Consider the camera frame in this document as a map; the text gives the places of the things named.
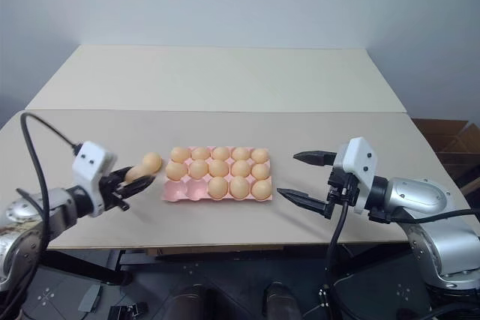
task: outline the white wall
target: white wall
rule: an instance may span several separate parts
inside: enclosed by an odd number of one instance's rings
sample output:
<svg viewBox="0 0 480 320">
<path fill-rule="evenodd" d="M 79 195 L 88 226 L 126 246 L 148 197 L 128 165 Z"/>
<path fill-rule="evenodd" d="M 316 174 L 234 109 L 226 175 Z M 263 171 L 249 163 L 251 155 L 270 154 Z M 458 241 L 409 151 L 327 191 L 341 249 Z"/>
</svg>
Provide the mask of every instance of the white wall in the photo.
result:
<svg viewBox="0 0 480 320">
<path fill-rule="evenodd" d="M 1 0 L 0 124 L 78 43 L 365 47 L 413 116 L 480 124 L 479 0 Z"/>
</svg>

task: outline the cable connector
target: cable connector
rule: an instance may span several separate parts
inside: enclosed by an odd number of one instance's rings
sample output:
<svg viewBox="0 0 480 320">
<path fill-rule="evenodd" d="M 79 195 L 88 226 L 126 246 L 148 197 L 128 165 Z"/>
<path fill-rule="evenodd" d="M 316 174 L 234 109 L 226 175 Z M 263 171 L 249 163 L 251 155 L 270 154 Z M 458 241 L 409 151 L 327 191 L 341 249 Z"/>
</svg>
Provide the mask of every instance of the cable connector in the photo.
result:
<svg viewBox="0 0 480 320">
<path fill-rule="evenodd" d="M 79 142 L 78 144 L 75 144 L 72 146 L 73 149 L 73 155 L 77 156 L 78 153 L 80 153 L 80 149 L 83 147 L 83 143 Z"/>
<path fill-rule="evenodd" d="M 377 223 L 389 224 L 392 222 L 392 215 L 373 207 L 368 213 L 368 219 Z"/>
</svg>

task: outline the brown egg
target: brown egg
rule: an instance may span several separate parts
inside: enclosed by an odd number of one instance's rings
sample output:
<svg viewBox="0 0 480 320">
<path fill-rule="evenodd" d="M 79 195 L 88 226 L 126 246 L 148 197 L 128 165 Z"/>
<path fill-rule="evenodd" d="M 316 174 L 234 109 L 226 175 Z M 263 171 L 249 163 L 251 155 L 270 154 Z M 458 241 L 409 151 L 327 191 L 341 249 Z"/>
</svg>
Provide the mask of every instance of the brown egg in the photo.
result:
<svg viewBox="0 0 480 320">
<path fill-rule="evenodd" d="M 144 165 L 135 165 L 125 174 L 125 181 L 131 183 L 132 181 L 141 178 L 142 176 L 151 175 L 150 169 Z"/>
<path fill-rule="evenodd" d="M 229 157 L 230 157 L 230 150 L 228 150 L 228 148 L 225 146 L 220 146 L 218 148 L 215 148 L 211 152 L 212 159 L 225 161 Z"/>
<path fill-rule="evenodd" d="M 250 174 L 250 164 L 246 160 L 237 160 L 233 163 L 230 173 L 233 176 L 243 176 L 246 178 Z"/>
<path fill-rule="evenodd" d="M 170 153 L 170 159 L 175 161 L 176 163 L 183 163 L 190 157 L 190 149 L 189 148 L 180 148 L 175 147 L 172 149 Z"/>
<path fill-rule="evenodd" d="M 190 176 L 194 179 L 201 179 L 209 172 L 209 165 L 206 161 L 198 159 L 190 164 Z"/>
<path fill-rule="evenodd" d="M 270 176 L 270 168 L 266 164 L 255 164 L 252 167 L 252 175 L 257 180 L 265 180 Z"/>
<path fill-rule="evenodd" d="M 142 165 L 150 170 L 150 173 L 157 172 L 162 167 L 162 157 L 157 153 L 147 153 L 143 157 Z"/>
<path fill-rule="evenodd" d="M 250 157 L 250 152 L 247 148 L 238 147 L 233 149 L 232 158 L 234 160 L 246 160 Z"/>
<path fill-rule="evenodd" d="M 213 160 L 208 165 L 208 172 L 211 176 L 225 176 L 228 174 L 228 164 L 222 160 Z"/>
<path fill-rule="evenodd" d="M 222 199 L 228 193 L 228 182 L 217 176 L 208 182 L 208 194 L 215 200 Z"/>
<path fill-rule="evenodd" d="M 267 149 L 255 149 L 252 151 L 251 158 L 257 164 L 263 164 L 269 159 L 269 152 Z"/>
<path fill-rule="evenodd" d="M 208 148 L 195 148 L 192 150 L 192 159 L 194 160 L 207 160 L 210 158 L 210 150 Z"/>
<path fill-rule="evenodd" d="M 256 200 L 265 200 L 272 194 L 272 185 L 267 180 L 258 180 L 252 186 L 252 195 Z"/>
<path fill-rule="evenodd" d="M 235 176 L 230 180 L 230 193 L 237 200 L 245 199 L 250 192 L 250 184 L 242 176 Z"/>
<path fill-rule="evenodd" d="M 179 181 L 188 172 L 187 164 L 170 162 L 165 168 L 166 176 L 173 181 Z"/>
</svg>

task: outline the table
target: table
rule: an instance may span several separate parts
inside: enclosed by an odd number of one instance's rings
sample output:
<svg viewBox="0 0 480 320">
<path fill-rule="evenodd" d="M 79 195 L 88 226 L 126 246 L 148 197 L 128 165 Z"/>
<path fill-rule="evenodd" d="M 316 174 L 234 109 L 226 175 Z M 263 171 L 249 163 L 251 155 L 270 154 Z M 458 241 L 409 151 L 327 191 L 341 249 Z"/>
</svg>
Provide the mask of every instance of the table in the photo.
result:
<svg viewBox="0 0 480 320">
<path fill-rule="evenodd" d="M 27 109 L 405 112 L 364 49 L 82 45 Z"/>
<path fill-rule="evenodd" d="M 456 206 L 467 203 L 435 154 L 403 113 L 324 112 L 159 112 L 112 110 L 38 110 L 70 138 L 99 142 L 118 154 L 118 167 L 138 163 L 147 151 L 168 158 L 177 145 L 248 145 L 268 147 L 274 187 L 305 191 L 318 199 L 327 192 L 329 168 L 292 159 L 303 150 L 336 151 L 355 136 L 365 136 L 379 156 L 378 175 L 429 178 L 450 189 Z M 31 133 L 49 187 L 72 185 L 71 150 L 34 122 Z M 16 187 L 38 190 L 23 144 L 19 114 L 0 132 L 0 204 L 17 198 Z M 271 202 L 178 202 L 162 200 L 164 172 L 145 192 L 129 199 L 131 208 L 82 218 L 51 248 L 137 248 L 222 244 L 328 243 L 332 220 L 297 208 L 277 193 Z M 465 217 L 477 232 L 480 224 Z M 345 243 L 404 241 L 395 224 L 382 225 L 350 213 L 340 238 Z"/>
</svg>

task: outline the egg tray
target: egg tray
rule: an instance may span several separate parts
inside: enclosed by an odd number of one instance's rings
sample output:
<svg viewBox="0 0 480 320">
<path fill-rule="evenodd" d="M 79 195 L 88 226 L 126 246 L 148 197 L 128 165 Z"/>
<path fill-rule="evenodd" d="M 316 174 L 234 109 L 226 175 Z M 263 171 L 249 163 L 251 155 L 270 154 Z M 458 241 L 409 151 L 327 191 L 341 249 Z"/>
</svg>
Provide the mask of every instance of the egg tray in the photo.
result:
<svg viewBox="0 0 480 320">
<path fill-rule="evenodd" d="M 190 146 L 188 148 L 192 151 L 197 147 L 196 146 Z M 206 146 L 206 148 L 208 150 L 210 150 L 210 154 L 212 154 L 212 150 L 215 149 L 216 146 Z M 230 155 L 231 155 L 233 149 L 235 149 L 235 146 L 227 146 L 226 148 L 229 149 Z M 248 149 L 250 153 L 252 152 L 252 150 L 255 149 L 255 148 L 249 148 L 249 147 L 245 147 L 245 148 Z M 188 159 L 186 159 L 186 161 L 184 163 L 187 164 L 188 168 L 190 168 L 190 164 L 192 164 L 193 161 L 194 160 L 191 157 L 189 157 Z M 211 157 L 209 157 L 205 161 L 207 162 L 207 164 L 210 165 L 210 163 L 213 161 L 213 159 Z M 202 200 L 202 199 L 211 199 L 211 200 L 215 200 L 215 201 L 222 201 L 224 199 L 233 199 L 233 200 L 236 200 L 237 202 L 243 202 L 244 200 L 255 200 L 256 202 L 265 202 L 267 200 L 272 200 L 273 199 L 273 196 L 271 194 L 268 198 L 266 198 L 264 200 L 258 200 L 258 199 L 255 199 L 255 197 L 251 193 L 249 193 L 243 199 L 235 199 L 232 196 L 232 194 L 230 193 L 230 181 L 234 178 L 234 176 L 232 174 L 230 174 L 230 171 L 232 169 L 232 164 L 234 162 L 235 162 L 235 160 L 232 159 L 231 157 L 229 157 L 228 159 L 225 160 L 225 163 L 228 164 L 229 171 L 228 171 L 228 174 L 225 175 L 223 178 L 226 181 L 228 181 L 229 189 L 228 189 L 228 192 L 226 193 L 226 195 L 222 199 L 213 199 L 209 195 L 209 190 L 208 190 L 209 181 L 210 181 L 210 179 L 213 178 L 210 174 L 207 174 L 207 175 L 203 176 L 203 178 L 198 179 L 198 180 L 192 178 L 191 176 L 189 176 L 189 174 L 186 174 L 179 181 L 173 181 L 173 180 L 170 180 L 166 177 L 166 181 L 165 181 L 165 185 L 164 185 L 164 189 L 163 189 L 163 198 L 165 200 L 167 200 L 168 202 L 177 202 L 178 200 L 192 200 L 194 202 L 197 202 L 197 201 Z M 252 167 L 253 164 L 255 164 L 254 160 L 251 159 L 251 158 L 248 158 L 247 162 L 250 165 L 250 168 Z M 266 162 L 264 162 L 264 164 L 266 164 L 270 168 L 270 159 L 268 159 Z M 257 181 L 257 179 L 255 179 L 255 177 L 252 176 L 251 173 L 245 179 L 247 179 L 247 181 L 250 185 L 250 189 L 252 188 L 252 185 L 254 185 L 255 182 Z M 265 180 L 268 181 L 270 183 L 270 185 L 272 185 L 271 175 Z"/>
</svg>

